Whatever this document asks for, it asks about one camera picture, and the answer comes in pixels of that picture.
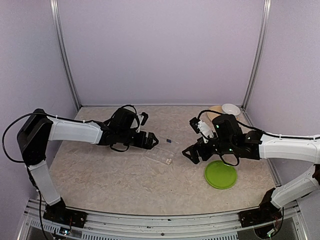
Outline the left aluminium frame post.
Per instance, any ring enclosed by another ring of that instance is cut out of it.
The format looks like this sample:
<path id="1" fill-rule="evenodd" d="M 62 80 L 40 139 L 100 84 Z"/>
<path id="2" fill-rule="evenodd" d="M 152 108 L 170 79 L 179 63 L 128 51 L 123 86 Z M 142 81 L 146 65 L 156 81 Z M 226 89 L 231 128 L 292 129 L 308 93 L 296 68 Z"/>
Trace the left aluminium frame post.
<path id="1" fill-rule="evenodd" d="M 60 12 L 59 12 L 59 3 L 57 0 L 50 0 L 49 2 L 50 2 L 50 8 L 51 8 L 53 23 L 55 27 L 56 36 L 57 36 L 59 52 L 60 52 L 64 72 L 66 75 L 67 84 L 71 92 L 71 98 L 75 106 L 75 109 L 79 111 L 82 105 L 81 105 L 79 94 L 76 89 L 76 85 L 72 76 L 70 62 L 68 59 L 67 49 L 66 49 L 64 35 L 63 35 L 63 28 L 62 28 L 62 23 L 60 18 Z"/>

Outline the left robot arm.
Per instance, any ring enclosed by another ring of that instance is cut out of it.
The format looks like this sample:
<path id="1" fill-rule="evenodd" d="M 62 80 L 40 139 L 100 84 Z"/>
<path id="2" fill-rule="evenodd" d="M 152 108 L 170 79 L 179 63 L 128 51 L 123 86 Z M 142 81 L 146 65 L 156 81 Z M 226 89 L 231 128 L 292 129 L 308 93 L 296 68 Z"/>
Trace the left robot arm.
<path id="1" fill-rule="evenodd" d="M 56 190 L 46 163 L 48 142 L 71 141 L 97 146 L 122 144 L 126 149 L 133 146 L 151 150 L 159 140 L 152 132 L 142 131 L 148 114 L 138 114 L 135 107 L 125 105 L 118 108 L 106 121 L 74 120 L 45 113 L 36 109 L 17 134 L 22 160 L 40 196 L 46 202 L 47 210 L 63 223 L 70 218 L 70 211 Z"/>

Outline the beige wooden plate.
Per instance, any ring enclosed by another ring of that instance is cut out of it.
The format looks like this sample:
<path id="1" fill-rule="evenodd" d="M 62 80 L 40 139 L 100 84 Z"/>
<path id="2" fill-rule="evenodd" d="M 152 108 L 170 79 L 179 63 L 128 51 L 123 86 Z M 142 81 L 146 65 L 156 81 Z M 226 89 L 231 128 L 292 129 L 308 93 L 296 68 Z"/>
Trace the beige wooden plate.
<path id="1" fill-rule="evenodd" d="M 209 110 L 210 111 L 206 114 L 210 121 L 212 121 L 214 118 L 220 116 L 223 113 L 221 105 L 214 105 L 210 107 Z"/>

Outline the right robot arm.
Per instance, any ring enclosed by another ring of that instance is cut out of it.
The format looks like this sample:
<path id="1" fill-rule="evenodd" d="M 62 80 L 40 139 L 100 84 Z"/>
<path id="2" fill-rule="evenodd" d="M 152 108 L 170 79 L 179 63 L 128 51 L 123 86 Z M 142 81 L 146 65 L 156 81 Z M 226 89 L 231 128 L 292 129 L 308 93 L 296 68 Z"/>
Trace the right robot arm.
<path id="1" fill-rule="evenodd" d="M 194 164 L 207 161 L 213 155 L 220 158 L 233 155 L 236 160 L 289 159 L 312 163 L 302 175 L 265 193 L 255 212 L 260 222 L 268 221 L 286 204 L 320 188 L 319 135 L 272 134 L 255 127 L 250 127 L 249 132 L 243 133 L 243 123 L 234 115 L 223 113 L 212 120 L 213 129 L 200 117 L 192 118 L 189 124 L 201 137 L 183 150 L 182 154 Z"/>

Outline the right aluminium frame post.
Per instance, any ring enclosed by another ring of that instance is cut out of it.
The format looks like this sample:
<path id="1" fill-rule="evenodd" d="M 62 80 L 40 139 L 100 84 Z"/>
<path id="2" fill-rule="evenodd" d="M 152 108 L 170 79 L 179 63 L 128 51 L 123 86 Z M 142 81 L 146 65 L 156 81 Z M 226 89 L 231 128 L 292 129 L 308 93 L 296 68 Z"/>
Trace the right aluminium frame post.
<path id="1" fill-rule="evenodd" d="M 245 112 L 250 103 L 250 99 L 252 97 L 254 86 L 257 80 L 257 75 L 259 71 L 260 62 L 263 55 L 264 50 L 264 44 L 266 40 L 267 30 L 268 30 L 268 24 L 269 24 L 269 18 L 270 18 L 270 12 L 271 12 L 271 0 L 265 0 L 262 10 L 262 18 L 261 18 L 261 24 L 260 24 L 260 30 L 258 35 L 258 42 L 257 47 L 255 50 L 255 55 L 253 59 L 253 65 L 249 76 L 249 82 L 245 91 L 245 95 L 242 101 L 241 108 Z"/>

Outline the clear plastic pill organizer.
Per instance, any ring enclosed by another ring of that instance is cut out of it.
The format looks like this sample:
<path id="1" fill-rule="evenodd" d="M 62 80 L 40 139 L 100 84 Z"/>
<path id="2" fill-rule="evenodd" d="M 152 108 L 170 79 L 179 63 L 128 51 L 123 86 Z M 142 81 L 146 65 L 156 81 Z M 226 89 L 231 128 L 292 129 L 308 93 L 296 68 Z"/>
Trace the clear plastic pill organizer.
<path id="1" fill-rule="evenodd" d="M 159 143 L 151 150 L 147 150 L 144 155 L 154 161 L 165 164 L 166 159 L 172 159 L 172 162 L 178 157 L 180 152 L 180 143 L 172 138 L 158 138 Z"/>

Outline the white ceramic bowl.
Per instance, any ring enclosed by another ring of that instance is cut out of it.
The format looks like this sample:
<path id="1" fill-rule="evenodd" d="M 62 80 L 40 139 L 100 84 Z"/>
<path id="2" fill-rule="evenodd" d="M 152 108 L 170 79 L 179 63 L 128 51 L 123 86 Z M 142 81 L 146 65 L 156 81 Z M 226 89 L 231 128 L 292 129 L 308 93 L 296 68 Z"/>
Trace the white ceramic bowl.
<path id="1" fill-rule="evenodd" d="M 224 114 L 234 115 L 235 117 L 238 117 L 241 114 L 240 108 L 231 103 L 223 104 L 221 110 Z"/>

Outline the aluminium frame post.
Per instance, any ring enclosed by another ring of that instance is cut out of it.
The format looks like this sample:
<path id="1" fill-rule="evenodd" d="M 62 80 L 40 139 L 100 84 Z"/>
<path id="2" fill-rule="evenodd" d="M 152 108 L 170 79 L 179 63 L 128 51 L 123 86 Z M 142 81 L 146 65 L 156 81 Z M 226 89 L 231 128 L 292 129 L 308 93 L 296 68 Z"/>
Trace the aluminium frame post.
<path id="1" fill-rule="evenodd" d="M 62 28 L 62 23 L 60 18 L 60 12 L 59 12 L 59 3 L 57 0 L 50 0 L 49 2 L 50 2 L 50 8 L 51 8 L 53 23 L 55 27 L 56 36 L 57 36 L 59 52 L 60 52 L 64 72 L 66 75 L 67 84 L 71 92 L 71 98 L 75 106 L 75 109 L 79 111 L 82 105 L 81 105 L 79 94 L 76 89 L 76 85 L 72 76 L 70 62 L 68 59 L 67 49 L 66 49 L 64 35 L 63 35 L 63 28 Z"/>
<path id="2" fill-rule="evenodd" d="M 245 95 L 242 101 L 241 108 L 245 112 L 250 103 L 250 99 L 252 97 L 254 86 L 257 80 L 257 75 L 259 71 L 260 62 L 263 55 L 264 50 L 264 44 L 266 40 L 267 30 L 268 30 L 268 24 L 269 24 L 269 18 L 270 18 L 270 12 L 271 12 L 271 0 L 265 0 L 262 10 L 262 18 L 261 18 L 261 24 L 260 24 L 260 30 L 258 35 L 258 42 L 257 47 L 255 50 L 255 55 L 253 59 L 253 65 L 249 76 L 249 82 L 245 91 Z"/>

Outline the green plate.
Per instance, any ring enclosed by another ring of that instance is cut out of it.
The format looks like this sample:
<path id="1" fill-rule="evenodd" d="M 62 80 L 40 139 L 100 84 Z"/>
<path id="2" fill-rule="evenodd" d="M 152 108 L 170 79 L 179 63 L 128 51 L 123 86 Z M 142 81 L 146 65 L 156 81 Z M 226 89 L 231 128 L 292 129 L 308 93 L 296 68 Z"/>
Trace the green plate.
<path id="1" fill-rule="evenodd" d="M 204 177 L 213 188 L 225 190 L 236 184 L 238 174 L 233 166 L 226 165 L 221 160 L 216 160 L 205 167 Z"/>

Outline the front aluminium rail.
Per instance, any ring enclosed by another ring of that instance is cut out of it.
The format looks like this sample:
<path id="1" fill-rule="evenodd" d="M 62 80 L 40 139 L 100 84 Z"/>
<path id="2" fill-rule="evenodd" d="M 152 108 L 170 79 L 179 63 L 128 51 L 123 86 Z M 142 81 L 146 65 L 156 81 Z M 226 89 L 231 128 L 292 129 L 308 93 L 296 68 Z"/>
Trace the front aluminium rail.
<path id="1" fill-rule="evenodd" d="M 28 201 L 19 240 L 306 240 L 305 226 L 296 203 L 288 204 L 284 216 L 243 226 L 237 211 L 173 216 L 148 216 L 86 210 L 83 227 L 40 219 L 45 205 Z"/>

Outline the white pills in organizer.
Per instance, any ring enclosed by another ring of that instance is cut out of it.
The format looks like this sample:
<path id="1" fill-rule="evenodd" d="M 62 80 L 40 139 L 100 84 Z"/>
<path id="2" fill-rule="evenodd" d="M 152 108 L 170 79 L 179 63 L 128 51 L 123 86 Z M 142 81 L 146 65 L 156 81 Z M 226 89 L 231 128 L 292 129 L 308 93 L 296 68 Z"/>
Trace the white pills in organizer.
<path id="1" fill-rule="evenodd" d="M 167 165 L 170 165 L 172 163 L 172 161 L 173 160 L 171 158 L 167 158 L 164 163 Z"/>

